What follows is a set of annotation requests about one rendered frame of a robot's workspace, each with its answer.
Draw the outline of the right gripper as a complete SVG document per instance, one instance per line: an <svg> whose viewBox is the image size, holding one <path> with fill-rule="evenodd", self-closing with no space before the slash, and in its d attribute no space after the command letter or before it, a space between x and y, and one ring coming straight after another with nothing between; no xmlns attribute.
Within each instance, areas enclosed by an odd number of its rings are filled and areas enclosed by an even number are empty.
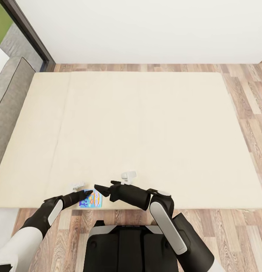
<svg viewBox="0 0 262 272"><path fill-rule="evenodd" d="M120 181L111 181L110 183L113 184L110 187L95 184L94 188L105 197L110 196L110 201L112 202L122 200L134 206L134 197L139 187L127 184L123 185Z"/></svg>

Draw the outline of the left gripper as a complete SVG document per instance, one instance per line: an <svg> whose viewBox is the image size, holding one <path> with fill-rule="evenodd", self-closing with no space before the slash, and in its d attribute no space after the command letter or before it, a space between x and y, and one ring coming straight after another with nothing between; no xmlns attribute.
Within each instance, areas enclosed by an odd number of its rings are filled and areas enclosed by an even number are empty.
<svg viewBox="0 0 262 272"><path fill-rule="evenodd" d="M71 199L71 204L70 206L80 202L80 201L83 201L87 198L87 196L89 196L90 194L93 193L93 190L81 190L79 192L73 192L71 194L68 194L68 196L70 197ZM69 207L70 207L69 206Z"/></svg>

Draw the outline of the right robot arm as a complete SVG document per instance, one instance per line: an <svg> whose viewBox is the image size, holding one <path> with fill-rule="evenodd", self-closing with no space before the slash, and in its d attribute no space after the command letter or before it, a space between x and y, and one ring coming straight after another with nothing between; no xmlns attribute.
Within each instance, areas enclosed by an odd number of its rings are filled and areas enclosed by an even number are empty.
<svg viewBox="0 0 262 272"><path fill-rule="evenodd" d="M133 177L136 171L125 172L121 174L124 181L111 181L110 187L95 184L94 188L105 197L110 196L112 202L122 200L144 211L149 208L184 272L226 272L185 216L180 213L172 218L174 201L171 195L133 186Z"/></svg>

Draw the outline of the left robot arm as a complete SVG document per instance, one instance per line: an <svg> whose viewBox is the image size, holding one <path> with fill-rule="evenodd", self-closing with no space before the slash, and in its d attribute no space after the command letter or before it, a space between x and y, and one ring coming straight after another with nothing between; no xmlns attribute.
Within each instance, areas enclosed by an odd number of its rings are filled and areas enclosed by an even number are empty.
<svg viewBox="0 0 262 272"><path fill-rule="evenodd" d="M69 186L68 195L44 200L41 207L0 248L0 272L28 272L42 240L59 213L93 193L93 190L76 190L84 186L84 182L77 182Z"/></svg>

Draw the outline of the board game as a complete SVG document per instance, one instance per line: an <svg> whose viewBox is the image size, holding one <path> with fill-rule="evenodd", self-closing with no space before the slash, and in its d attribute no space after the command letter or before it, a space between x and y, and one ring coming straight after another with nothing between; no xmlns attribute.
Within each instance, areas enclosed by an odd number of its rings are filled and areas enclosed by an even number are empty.
<svg viewBox="0 0 262 272"><path fill-rule="evenodd" d="M102 194L96 189L93 189L93 193L87 196L83 201L79 202L80 208L101 208L102 207Z"/></svg>

